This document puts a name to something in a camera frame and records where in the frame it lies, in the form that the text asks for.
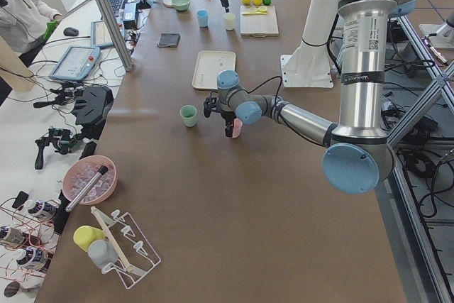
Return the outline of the pale yellow cup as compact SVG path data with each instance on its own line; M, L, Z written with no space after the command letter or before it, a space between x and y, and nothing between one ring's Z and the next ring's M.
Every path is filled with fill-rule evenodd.
M223 16L224 26L227 31L231 31L236 26L236 15L234 13L228 12Z

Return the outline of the pink cup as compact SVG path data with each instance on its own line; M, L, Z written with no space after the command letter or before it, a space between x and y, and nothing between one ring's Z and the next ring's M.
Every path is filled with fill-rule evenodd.
M232 132L232 138L237 138L243 127L243 122L239 118L235 118L233 121L233 132Z

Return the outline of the blue cup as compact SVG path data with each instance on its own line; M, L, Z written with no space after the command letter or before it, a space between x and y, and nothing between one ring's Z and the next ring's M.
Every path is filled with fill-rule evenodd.
M209 26L209 12L206 10L199 10L196 13L197 21L200 28L207 28Z

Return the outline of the green cup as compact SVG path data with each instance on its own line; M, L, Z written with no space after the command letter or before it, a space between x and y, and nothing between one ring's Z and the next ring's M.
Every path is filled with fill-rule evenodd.
M185 105L179 110L184 125L188 128L196 126L197 123L197 109L192 105Z

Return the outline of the cream plastic tray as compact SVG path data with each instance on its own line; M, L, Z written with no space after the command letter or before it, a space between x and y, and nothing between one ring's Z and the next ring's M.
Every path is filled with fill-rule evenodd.
M234 70L236 54L231 51L202 50L198 53L192 86L198 90L216 90L218 74Z

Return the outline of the yellow plastic knife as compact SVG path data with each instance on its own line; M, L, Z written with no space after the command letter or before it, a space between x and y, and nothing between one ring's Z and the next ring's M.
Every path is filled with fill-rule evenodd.
M242 16L256 16L256 15L268 15L268 12L260 12L260 11L256 11L256 12L242 12L241 13Z

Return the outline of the wooden cutting board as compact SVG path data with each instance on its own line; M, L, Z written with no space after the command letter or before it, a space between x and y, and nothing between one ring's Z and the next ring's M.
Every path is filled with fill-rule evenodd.
M240 7L240 34L253 37L278 36L279 28L275 6L266 6L268 15L242 16L241 13L249 12L250 7L258 8L259 6L242 5Z

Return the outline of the green bowl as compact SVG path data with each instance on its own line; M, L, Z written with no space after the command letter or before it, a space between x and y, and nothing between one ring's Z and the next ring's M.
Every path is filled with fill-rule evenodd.
M186 11L191 4L191 0L172 0L172 7L177 11Z

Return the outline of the dark grey folded cloth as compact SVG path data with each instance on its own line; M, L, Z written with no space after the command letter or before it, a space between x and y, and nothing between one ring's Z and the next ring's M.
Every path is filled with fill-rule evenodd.
M179 33L161 33L157 43L159 48L176 48L179 44Z

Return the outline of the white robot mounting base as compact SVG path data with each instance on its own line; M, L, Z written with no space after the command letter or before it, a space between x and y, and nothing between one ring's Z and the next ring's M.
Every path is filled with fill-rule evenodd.
M300 46L281 56L285 87L333 86L327 52L331 29L336 26L338 0L311 0Z

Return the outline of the metal tube black tip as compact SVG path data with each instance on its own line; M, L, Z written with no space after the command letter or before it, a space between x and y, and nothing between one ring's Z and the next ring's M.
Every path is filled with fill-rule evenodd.
M65 211L70 213L87 195L92 187L109 171L107 166L102 165L94 174L94 176L85 184L77 196L65 207Z

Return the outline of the blue teach pendant tablet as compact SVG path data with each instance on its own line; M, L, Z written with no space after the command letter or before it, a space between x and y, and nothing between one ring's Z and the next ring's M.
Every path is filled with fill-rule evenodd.
M50 79L80 81L94 68L100 56L100 48L92 46L70 46L49 74Z

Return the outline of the computer mouse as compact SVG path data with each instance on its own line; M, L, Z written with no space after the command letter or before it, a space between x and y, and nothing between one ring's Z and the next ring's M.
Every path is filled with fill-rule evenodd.
M64 36L67 36L67 37L76 37L79 35L79 31L73 27L66 27L63 30L63 34L64 34Z

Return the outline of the wooden stick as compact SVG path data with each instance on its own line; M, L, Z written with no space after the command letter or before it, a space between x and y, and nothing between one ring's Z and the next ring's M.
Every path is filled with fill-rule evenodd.
M127 272L133 272L133 265L128 261L127 257L125 256L124 252L121 250L121 247L117 243L113 234L110 232L108 226L106 225L105 221L103 220L103 218L101 216L101 211L98 210L95 206L92 206L91 213L94 215L95 219L98 221L102 231L104 232L105 237L109 240L109 242L112 244L113 248L117 252L117 254L123 264L123 268Z

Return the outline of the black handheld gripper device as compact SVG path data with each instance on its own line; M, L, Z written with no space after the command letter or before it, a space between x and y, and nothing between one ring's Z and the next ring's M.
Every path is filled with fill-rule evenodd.
M50 144L53 145L55 152L61 155L66 155L72 152L72 149L80 141L78 133L73 134L70 129L54 128L48 129L48 134L39 137L35 140L38 147L38 155L35 159L34 168L41 170L44 166L43 151Z

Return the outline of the grey cup on rack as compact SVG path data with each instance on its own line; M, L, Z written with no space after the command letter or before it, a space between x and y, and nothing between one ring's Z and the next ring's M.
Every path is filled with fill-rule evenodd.
M93 241L87 253L98 268L103 268L107 264L115 263L118 260L118 254L113 245L106 240Z

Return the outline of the yellow cup on rack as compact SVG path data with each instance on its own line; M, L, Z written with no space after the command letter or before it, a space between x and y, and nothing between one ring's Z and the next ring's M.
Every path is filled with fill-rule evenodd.
M88 251L89 246L96 240L104 240L104 232L100 228L93 226L80 226L73 234L73 241L84 252Z

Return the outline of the person in white shirt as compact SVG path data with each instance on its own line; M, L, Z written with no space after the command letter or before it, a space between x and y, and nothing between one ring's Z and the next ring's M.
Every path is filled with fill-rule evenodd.
M1 37L29 66L45 44L48 24L61 18L41 0L1 0Z

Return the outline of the aluminium frame post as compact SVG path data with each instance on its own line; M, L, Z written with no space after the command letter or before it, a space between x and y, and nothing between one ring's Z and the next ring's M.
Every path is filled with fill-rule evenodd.
M118 56L120 57L122 65L125 71L130 72L133 69L133 62L129 51L126 48L125 41L123 39L123 36L121 35L120 29L116 21L116 17L114 16L109 0L95 1L104 19L104 23L106 24L113 45L116 49L116 52L118 53Z

